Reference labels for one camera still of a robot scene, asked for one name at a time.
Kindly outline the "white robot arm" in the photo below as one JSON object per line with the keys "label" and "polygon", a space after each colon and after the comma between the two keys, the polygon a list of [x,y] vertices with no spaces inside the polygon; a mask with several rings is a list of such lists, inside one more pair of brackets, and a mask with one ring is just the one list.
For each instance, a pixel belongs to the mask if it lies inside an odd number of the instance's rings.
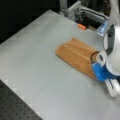
{"label": "white robot arm", "polygon": [[91,67],[112,97],[120,95],[120,0],[110,0],[111,12],[104,36],[104,50],[96,51]]}

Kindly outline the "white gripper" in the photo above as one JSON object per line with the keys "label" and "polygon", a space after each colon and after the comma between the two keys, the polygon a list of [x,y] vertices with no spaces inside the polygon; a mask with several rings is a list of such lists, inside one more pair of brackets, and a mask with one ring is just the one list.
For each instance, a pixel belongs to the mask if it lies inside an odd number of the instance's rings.
{"label": "white gripper", "polygon": [[107,55],[104,51],[95,51],[90,56],[90,63],[95,78],[105,83],[112,97],[120,95],[120,75],[111,73],[106,66]]}

